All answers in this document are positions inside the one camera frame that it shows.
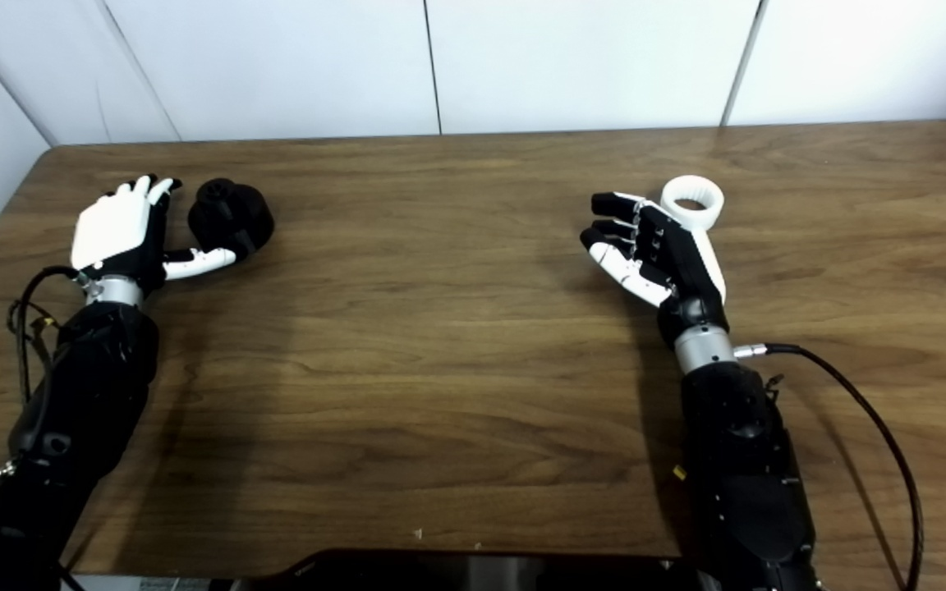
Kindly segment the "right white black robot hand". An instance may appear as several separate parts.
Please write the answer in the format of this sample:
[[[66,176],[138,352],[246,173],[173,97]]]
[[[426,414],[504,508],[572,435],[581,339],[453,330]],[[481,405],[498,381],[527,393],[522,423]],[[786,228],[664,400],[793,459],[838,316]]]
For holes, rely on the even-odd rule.
[[[669,349],[684,332],[728,329],[712,247],[650,199],[622,192],[590,196],[596,220],[581,232],[589,256],[619,286],[657,308]]]

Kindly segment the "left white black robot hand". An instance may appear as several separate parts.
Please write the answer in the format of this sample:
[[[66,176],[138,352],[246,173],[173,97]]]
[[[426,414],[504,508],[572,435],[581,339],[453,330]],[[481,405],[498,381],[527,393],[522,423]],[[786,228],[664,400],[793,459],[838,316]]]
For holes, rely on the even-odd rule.
[[[168,250],[174,178],[142,176],[98,197],[76,221],[69,262],[84,283],[124,281],[146,295],[170,281],[191,279],[245,261],[273,236],[275,221],[262,192],[227,178],[200,185],[187,214],[195,246]]]

